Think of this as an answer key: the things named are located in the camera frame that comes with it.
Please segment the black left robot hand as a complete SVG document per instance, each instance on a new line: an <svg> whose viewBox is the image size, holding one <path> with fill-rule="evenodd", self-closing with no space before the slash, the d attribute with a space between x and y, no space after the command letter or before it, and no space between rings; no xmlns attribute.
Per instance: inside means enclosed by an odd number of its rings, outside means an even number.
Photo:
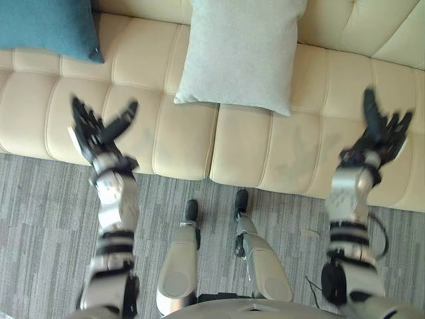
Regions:
<svg viewBox="0 0 425 319"><path fill-rule="evenodd" d="M96 117L93 109L77 96L70 99L74 125L71 127L76 149L90 164L103 154L114 154L122 157L116 146L115 139L124 133L133 122L139 103L131 100L125 110L107 126L101 117Z"/></svg>

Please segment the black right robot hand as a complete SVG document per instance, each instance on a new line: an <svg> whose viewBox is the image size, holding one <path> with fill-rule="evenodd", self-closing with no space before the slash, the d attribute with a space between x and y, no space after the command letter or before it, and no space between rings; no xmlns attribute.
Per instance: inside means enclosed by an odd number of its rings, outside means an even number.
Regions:
<svg viewBox="0 0 425 319"><path fill-rule="evenodd" d="M390 118L382 115L374 88L367 87L363 93L363 114L366 129L351 151L357 152L359 157L365 157L367 152L374 152L380 157L381 165L395 160L406 141L414 112L409 110L402 118L399 112L394 112Z"/></svg>

